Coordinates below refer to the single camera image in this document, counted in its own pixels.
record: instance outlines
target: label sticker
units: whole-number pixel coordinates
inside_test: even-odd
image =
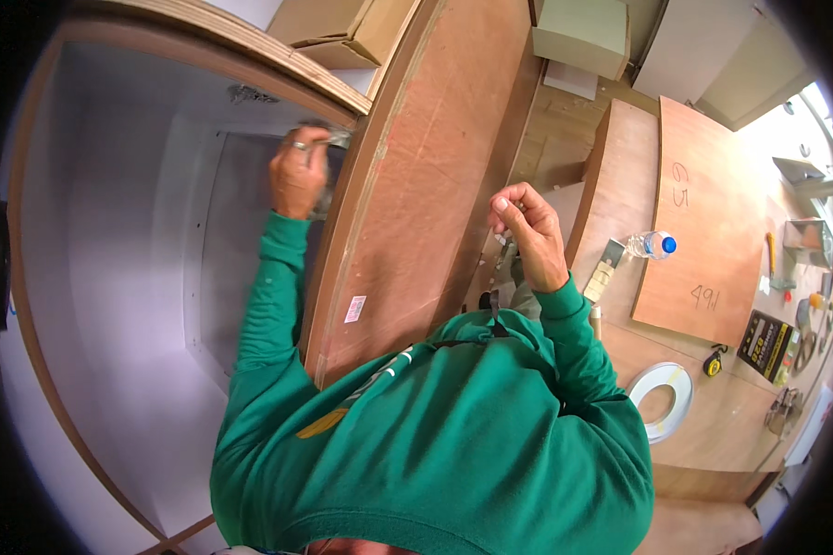
[[[352,297],[352,302],[349,303],[349,312],[345,313],[345,322],[358,321],[361,316],[361,309],[364,308],[364,301],[367,300],[367,295],[358,295]]]

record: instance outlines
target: green sleeve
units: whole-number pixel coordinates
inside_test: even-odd
[[[554,293],[534,295],[542,308],[544,335],[553,341],[558,384],[566,409],[571,407],[568,412],[622,394],[605,347],[592,336],[590,303],[578,293],[574,280]]]
[[[217,456],[259,441],[260,431],[271,429],[272,421],[282,421],[317,394],[297,349],[309,225],[274,211],[268,217]]]
[[[622,552],[632,552],[650,526],[655,496],[641,415],[617,387],[608,353],[592,336],[590,303],[574,281],[555,293],[535,294],[544,335],[555,349],[559,398],[565,401],[558,431],[581,438],[582,447],[568,452],[568,464],[586,469],[587,476],[596,472],[591,480],[596,489],[585,492],[586,502],[597,514],[621,522],[614,543]],[[575,417],[584,424],[578,425]]]

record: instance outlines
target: right hand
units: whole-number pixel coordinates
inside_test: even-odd
[[[515,206],[518,202],[524,213]],[[531,185],[509,185],[490,197],[488,225],[495,234],[512,230],[522,253],[525,280],[534,291],[553,293],[567,283],[559,215]]]
[[[289,132],[268,164],[272,205],[281,216],[306,219],[327,183],[327,139],[322,127],[300,127]],[[294,148],[300,142],[305,149]]]

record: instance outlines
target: plastic water bottle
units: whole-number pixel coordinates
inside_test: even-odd
[[[666,231],[649,231],[630,235],[626,252],[640,259],[663,260],[676,251],[676,239]]]

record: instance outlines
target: person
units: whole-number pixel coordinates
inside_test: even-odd
[[[644,425],[592,336],[558,217],[527,183],[491,198],[489,225],[518,242],[540,322],[461,314],[323,391],[311,382],[297,342],[327,137],[296,129],[270,164],[211,474],[224,538],[309,555],[631,553],[654,505]]]

